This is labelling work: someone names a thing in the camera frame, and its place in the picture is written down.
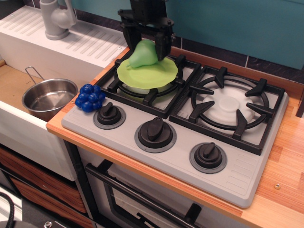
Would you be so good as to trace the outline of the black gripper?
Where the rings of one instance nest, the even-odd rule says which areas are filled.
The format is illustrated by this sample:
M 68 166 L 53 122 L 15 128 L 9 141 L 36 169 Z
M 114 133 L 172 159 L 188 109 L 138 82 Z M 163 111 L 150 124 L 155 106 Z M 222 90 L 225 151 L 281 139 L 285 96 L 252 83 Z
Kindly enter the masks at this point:
M 129 9 L 118 10 L 123 35 L 129 49 L 134 52 L 142 34 L 155 37 L 158 61 L 171 52 L 172 19 L 167 16 L 165 0 L 131 0 Z

